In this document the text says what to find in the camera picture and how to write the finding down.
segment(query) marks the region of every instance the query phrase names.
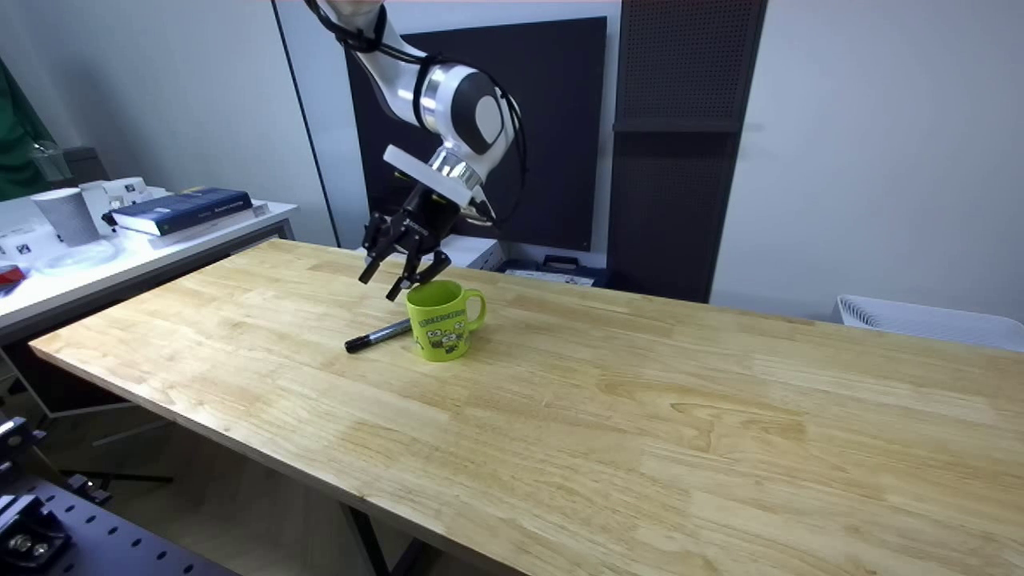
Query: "green mug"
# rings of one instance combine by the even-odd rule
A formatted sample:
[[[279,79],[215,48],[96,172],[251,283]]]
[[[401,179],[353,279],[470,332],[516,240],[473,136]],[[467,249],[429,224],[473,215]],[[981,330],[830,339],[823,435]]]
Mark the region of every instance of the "green mug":
[[[469,320],[466,302],[480,298],[480,314]],[[469,349],[469,333],[483,324],[487,302],[479,290],[458,282],[435,280],[406,294],[406,307],[413,321],[413,337],[423,358],[430,362],[455,360]]]

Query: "metal optical breadboard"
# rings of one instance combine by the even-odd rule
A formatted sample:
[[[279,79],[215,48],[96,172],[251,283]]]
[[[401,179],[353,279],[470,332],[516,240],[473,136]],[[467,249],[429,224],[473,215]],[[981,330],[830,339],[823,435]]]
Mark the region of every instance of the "metal optical breadboard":
[[[14,576],[237,576],[220,565],[33,476],[25,475],[0,486],[0,493],[42,498],[72,537],[71,548],[49,571],[15,573]]]

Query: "black panel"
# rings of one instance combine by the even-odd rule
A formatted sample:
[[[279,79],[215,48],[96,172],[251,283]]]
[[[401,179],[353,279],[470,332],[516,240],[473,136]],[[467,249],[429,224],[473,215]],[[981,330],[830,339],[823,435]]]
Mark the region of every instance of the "black panel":
[[[616,135],[613,288],[707,300],[734,141],[731,134]]]
[[[605,18],[596,17],[404,36],[421,50],[465,59],[490,73],[519,104],[528,135],[529,175],[503,240],[590,249],[606,35]],[[384,150],[394,145],[426,161],[440,140],[390,118],[378,104],[367,72],[351,55],[348,74],[370,209],[392,214],[413,182],[394,176],[394,168],[383,160]],[[503,218],[520,194],[514,150],[483,188]],[[494,237],[490,229],[464,222],[454,232]]]
[[[763,3],[623,2],[616,128],[665,121],[738,129]]]

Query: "black cable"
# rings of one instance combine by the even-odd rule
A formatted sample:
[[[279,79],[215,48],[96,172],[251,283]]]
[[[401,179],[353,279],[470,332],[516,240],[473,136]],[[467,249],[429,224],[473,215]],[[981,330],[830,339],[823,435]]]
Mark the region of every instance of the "black cable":
[[[387,42],[384,42],[384,30],[385,27],[387,26],[387,9],[384,7],[384,4],[380,5],[379,12],[377,14],[377,23],[374,26],[373,38],[368,38],[362,30],[351,31],[339,25],[338,23],[334,22],[334,18],[332,18],[330,15],[327,14],[327,12],[324,11],[324,8],[319,5],[319,2],[317,0],[305,0],[305,4],[313,12],[313,14],[321,22],[324,28],[326,28],[329,32],[334,34],[334,37],[336,40],[338,40],[338,43],[340,43],[345,48],[350,49],[354,52],[369,53],[369,52],[379,51],[382,54],[390,58],[396,59],[398,61],[419,66],[422,69],[420,74],[421,77],[424,77],[427,70],[432,66],[439,64],[455,64],[476,70],[481,74],[483,74],[484,76],[486,76],[488,80],[490,80],[490,83],[495,85],[495,88],[498,91],[498,96],[505,100],[506,108],[509,111],[509,116],[511,121],[510,123],[512,128],[512,145],[515,148],[516,156],[518,157],[519,160],[519,194],[516,195],[516,198],[512,203],[512,207],[510,208],[508,213],[506,213],[505,216],[501,219],[498,219],[498,217],[494,214],[494,211],[492,210],[492,215],[495,217],[495,225],[497,228],[500,229],[502,225],[507,223],[508,220],[515,214],[516,210],[518,210],[520,200],[522,199],[522,191],[525,190],[526,188],[526,173],[528,172],[527,156],[526,156],[527,154],[526,129],[522,123],[522,116],[519,113],[518,105],[516,105],[515,100],[512,99],[512,96],[508,92],[508,90],[506,90],[505,87],[502,86],[500,82],[498,82],[498,79],[492,76],[486,71],[480,70],[479,68],[465,61],[460,61],[455,58],[450,58],[441,54],[432,54],[425,56],[412,54],[404,50],[398,49],[388,44]],[[423,120],[419,112],[419,102],[416,101],[413,102],[413,112],[415,113],[417,122],[420,124],[420,126],[426,128],[426,126],[424,126],[423,124]],[[505,115],[502,114],[501,116],[502,116],[502,130],[504,130]]]

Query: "wooden table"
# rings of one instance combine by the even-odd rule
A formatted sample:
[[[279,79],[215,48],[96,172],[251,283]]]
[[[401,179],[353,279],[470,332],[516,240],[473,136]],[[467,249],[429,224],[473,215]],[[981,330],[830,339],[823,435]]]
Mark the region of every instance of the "wooden table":
[[[465,358],[349,356],[403,315],[361,268],[272,241],[33,345],[527,574],[1024,573],[1024,355],[451,270]]]

